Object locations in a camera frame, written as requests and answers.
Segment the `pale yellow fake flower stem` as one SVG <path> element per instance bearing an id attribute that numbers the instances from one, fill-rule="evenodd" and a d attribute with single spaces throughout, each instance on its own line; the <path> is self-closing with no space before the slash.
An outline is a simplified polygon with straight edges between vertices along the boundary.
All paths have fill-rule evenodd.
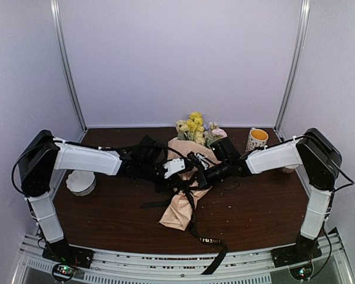
<path id="1" fill-rule="evenodd" d="M 176 131 L 178 140 L 191 140 L 192 133 L 185 120 L 176 121 Z"/>

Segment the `front aluminium rail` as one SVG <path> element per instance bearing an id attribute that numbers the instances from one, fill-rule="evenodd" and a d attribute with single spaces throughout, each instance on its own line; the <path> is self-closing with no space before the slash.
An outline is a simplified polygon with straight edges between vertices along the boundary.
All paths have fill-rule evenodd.
<path id="1" fill-rule="evenodd" d="M 215 254 L 140 254 L 91 248 L 94 254 L 90 268 L 79 267 L 66 283 L 355 283 L 340 236 L 333 233 L 328 237 L 332 253 L 325 266 L 330 245 L 321 237 L 322 255 L 311 263 L 277 267 L 271 252 L 278 247 L 263 248 L 228 253 L 213 275 L 201 273 Z M 57 262 L 42 257 L 44 242 L 39 239 L 25 235 L 9 283 L 60 283 L 52 276 Z M 313 264 L 314 274 L 323 269 L 308 282 L 295 279 L 299 267 L 308 264 Z"/>

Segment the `pink and green wrapping paper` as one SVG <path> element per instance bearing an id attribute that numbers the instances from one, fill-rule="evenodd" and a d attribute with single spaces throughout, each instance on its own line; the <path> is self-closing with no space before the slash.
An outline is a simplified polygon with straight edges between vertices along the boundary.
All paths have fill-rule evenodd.
<path id="1" fill-rule="evenodd" d="M 194 141 L 186 141 L 186 140 L 178 140 L 177 138 L 173 138 L 168 142 L 168 146 L 178 152 L 180 152 L 183 156 L 187 156 L 188 153 L 194 152 L 203 154 L 206 158 L 214 162 L 214 164 L 220 163 L 219 160 L 215 157 L 214 152 L 202 146 Z M 178 154 L 169 150 L 168 152 L 168 160 L 178 158 Z M 183 180 L 188 180 L 192 177 L 196 169 L 190 172 L 183 173 L 179 175 Z M 196 208 L 198 201 L 206 195 L 206 193 L 211 189 L 205 190 L 192 190 L 193 193 L 193 201 L 194 206 Z M 179 191 L 170 201 L 170 204 L 166 208 L 163 213 L 159 223 L 164 225 L 165 227 L 182 230 L 185 231 L 189 222 L 191 220 L 191 216 L 193 213 L 193 209 L 189 204 L 189 201 L 186 195 Z"/>

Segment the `small white patterned bowl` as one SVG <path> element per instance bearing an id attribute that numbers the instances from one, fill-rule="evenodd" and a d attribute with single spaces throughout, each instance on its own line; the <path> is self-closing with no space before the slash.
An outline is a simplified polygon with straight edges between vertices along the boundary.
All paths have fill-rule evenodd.
<path id="1" fill-rule="evenodd" d="M 281 167 L 279 171 L 284 174 L 290 174 L 293 173 L 296 170 L 297 166 L 285 166 Z"/>

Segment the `white scalloped bowl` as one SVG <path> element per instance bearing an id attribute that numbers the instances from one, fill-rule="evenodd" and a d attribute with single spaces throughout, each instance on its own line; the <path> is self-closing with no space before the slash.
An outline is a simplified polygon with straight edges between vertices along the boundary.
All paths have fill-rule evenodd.
<path id="1" fill-rule="evenodd" d="M 96 176 L 94 172 L 74 170 L 68 175 L 66 186 L 72 194 L 86 196 L 95 189 Z"/>

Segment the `right aluminium frame post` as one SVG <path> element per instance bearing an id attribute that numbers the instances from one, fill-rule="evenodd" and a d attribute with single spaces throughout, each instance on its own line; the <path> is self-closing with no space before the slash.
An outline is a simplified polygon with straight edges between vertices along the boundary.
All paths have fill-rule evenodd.
<path id="1" fill-rule="evenodd" d="M 293 88 L 296 80 L 296 76 L 298 74 L 299 63 L 302 56 L 302 52 L 304 50 L 306 34 L 308 29 L 309 23 L 309 16 L 310 16 L 310 7 L 311 1 L 310 0 L 302 0 L 301 1 L 301 10 L 299 15 L 297 33 L 296 33 L 296 40 L 295 46 L 293 49 L 293 55 L 291 60 L 291 66 L 288 73 L 288 79 L 285 86 L 285 91 L 283 93 L 282 103 L 280 105 L 279 113 L 277 115 L 277 119 L 275 122 L 275 131 L 280 134 L 282 132 L 282 124 L 285 118 L 286 112 L 288 110 L 289 101 L 291 95 L 293 93 Z"/>

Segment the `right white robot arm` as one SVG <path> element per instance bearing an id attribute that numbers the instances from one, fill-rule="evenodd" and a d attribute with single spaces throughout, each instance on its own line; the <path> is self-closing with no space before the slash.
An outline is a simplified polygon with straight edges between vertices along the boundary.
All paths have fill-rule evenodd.
<path id="1" fill-rule="evenodd" d="M 304 168 L 311 193 L 300 231 L 304 239 L 292 247 L 291 255 L 300 262 L 311 255 L 314 252 L 311 240 L 319 236 L 330 214 L 342 162 L 340 152 L 331 142 L 318 129 L 310 128 L 302 136 L 244 154 L 240 154 L 229 138 L 220 139 L 211 148 L 220 163 L 193 174 L 199 189 L 231 176 L 246 178 L 283 167 Z"/>

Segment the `black ribbon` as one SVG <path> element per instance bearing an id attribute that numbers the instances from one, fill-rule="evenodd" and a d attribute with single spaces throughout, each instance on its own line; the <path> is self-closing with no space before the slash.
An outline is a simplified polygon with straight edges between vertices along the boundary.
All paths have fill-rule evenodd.
<path id="1" fill-rule="evenodd" d="M 192 191 L 195 187 L 192 188 L 189 185 L 190 185 L 190 181 L 181 180 L 179 182 L 176 182 L 173 185 L 173 187 L 178 189 L 176 194 L 178 194 L 180 191 L 183 192 L 183 194 L 185 195 L 185 197 L 189 202 L 190 207 L 192 208 L 192 215 L 188 225 L 190 234 L 194 236 L 202 244 L 221 247 L 221 251 L 215 257 L 212 263 L 202 272 L 202 275 L 212 275 L 218 269 L 219 265 L 222 263 L 224 257 L 228 252 L 228 248 L 227 245 L 222 240 L 218 238 L 205 237 L 200 235 L 200 233 L 198 233 L 196 227 L 197 220 L 195 214 L 196 205 L 194 203 L 193 191 Z"/>

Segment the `left aluminium frame post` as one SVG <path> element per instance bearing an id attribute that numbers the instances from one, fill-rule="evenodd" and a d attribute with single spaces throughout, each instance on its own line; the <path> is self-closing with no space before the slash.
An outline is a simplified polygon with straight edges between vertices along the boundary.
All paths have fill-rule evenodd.
<path id="1" fill-rule="evenodd" d="M 85 119 L 83 117 L 82 109 L 79 103 L 78 95 L 76 92 L 76 86 L 73 80 L 72 70 L 70 67 L 69 57 L 67 53 L 66 42 L 64 38 L 62 17 L 60 14 L 60 4 L 58 0 L 50 0 L 51 16 L 54 23 L 54 29 L 56 32 L 57 42 L 59 46 L 59 53 L 62 60 L 62 69 L 64 78 L 67 85 L 67 90 L 72 102 L 75 115 L 78 119 L 80 128 L 85 132 L 88 128 L 86 126 Z"/>

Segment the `patterned mug with yellow inside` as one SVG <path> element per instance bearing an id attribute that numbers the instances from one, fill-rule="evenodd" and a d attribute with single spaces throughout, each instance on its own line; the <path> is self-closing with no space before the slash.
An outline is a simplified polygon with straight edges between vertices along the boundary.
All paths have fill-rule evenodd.
<path id="1" fill-rule="evenodd" d="M 246 152 L 266 146 L 268 139 L 269 135 L 264 130 L 254 127 L 251 128 L 248 134 Z"/>

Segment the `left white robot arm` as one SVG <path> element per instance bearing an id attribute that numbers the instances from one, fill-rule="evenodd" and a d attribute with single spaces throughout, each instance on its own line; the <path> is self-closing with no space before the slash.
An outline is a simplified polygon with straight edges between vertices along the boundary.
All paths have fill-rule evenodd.
<path id="1" fill-rule="evenodd" d="M 15 161 L 11 178 L 19 176 L 12 185 L 28 202 L 39 224 L 51 254 L 61 263 L 73 258 L 73 249 L 60 224 L 50 181 L 55 172 L 99 173 L 119 178 L 141 178 L 166 184 L 186 169 L 183 156 L 160 162 L 162 151 L 171 149 L 149 136 L 136 145 L 125 147 L 87 146 L 55 137 L 49 130 L 41 130 Z"/>

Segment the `pink fake flower stem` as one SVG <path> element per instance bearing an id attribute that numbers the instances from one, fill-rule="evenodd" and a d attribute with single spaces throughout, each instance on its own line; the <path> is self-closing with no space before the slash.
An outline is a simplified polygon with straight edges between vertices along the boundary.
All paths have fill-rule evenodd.
<path id="1" fill-rule="evenodd" d="M 216 122 L 209 122 L 209 124 L 205 127 L 204 139 L 205 145 L 207 147 L 209 147 L 212 143 L 226 137 L 227 133 L 225 130 L 220 128 Z"/>

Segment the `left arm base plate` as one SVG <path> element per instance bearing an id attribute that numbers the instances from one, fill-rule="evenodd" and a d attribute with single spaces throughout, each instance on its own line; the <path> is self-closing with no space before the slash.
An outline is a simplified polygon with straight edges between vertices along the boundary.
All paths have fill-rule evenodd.
<path id="1" fill-rule="evenodd" d="M 45 248 L 42 257 L 52 260 L 54 262 L 68 264 L 73 267 L 82 267 L 89 269 L 93 260 L 94 251 L 85 248 L 71 247 L 70 256 L 63 256 L 62 258 L 55 256 L 49 249 Z"/>

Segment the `bright yellow fake flower stem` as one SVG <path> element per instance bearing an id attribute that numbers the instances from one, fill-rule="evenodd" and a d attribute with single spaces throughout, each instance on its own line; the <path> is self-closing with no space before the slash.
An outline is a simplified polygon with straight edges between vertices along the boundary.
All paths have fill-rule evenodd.
<path id="1" fill-rule="evenodd" d="M 191 141 L 194 141 L 197 144 L 204 145 L 204 121 L 202 119 L 202 114 L 199 112 L 192 112 L 189 115 L 189 119 L 186 121 L 189 128 L 188 137 Z"/>

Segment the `aluminium frame post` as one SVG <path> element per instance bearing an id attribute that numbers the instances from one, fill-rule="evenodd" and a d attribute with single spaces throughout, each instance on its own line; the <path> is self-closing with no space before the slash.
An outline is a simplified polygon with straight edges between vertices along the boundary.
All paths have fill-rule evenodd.
<path id="1" fill-rule="evenodd" d="M 288 73 L 288 79 L 285 86 L 285 91 L 283 93 L 282 103 L 280 105 L 279 113 L 277 115 L 277 119 L 275 122 L 275 131 L 280 134 L 282 132 L 282 124 L 285 118 L 286 112 L 288 110 L 289 101 L 291 95 L 293 93 L 293 88 L 296 80 L 296 76 L 298 74 L 299 63 L 302 56 L 302 52 L 304 50 L 306 34 L 308 29 L 309 23 L 309 16 L 310 16 L 310 7 L 311 1 L 310 0 L 302 0 L 301 1 L 301 10 L 299 15 L 297 33 L 296 33 L 296 40 L 295 46 L 293 49 L 293 55 L 291 60 L 291 66 Z"/>
<path id="2" fill-rule="evenodd" d="M 54 29 L 56 32 L 57 42 L 59 46 L 59 53 L 62 60 L 62 69 L 64 78 L 67 85 L 67 90 L 72 102 L 75 115 L 78 119 L 80 128 L 85 132 L 88 128 L 86 126 L 85 119 L 83 117 L 82 109 L 79 103 L 78 95 L 76 92 L 76 86 L 73 80 L 72 70 L 70 67 L 69 57 L 67 53 L 66 42 L 64 38 L 62 17 L 60 14 L 60 4 L 58 0 L 50 0 L 51 16 L 54 23 Z"/>

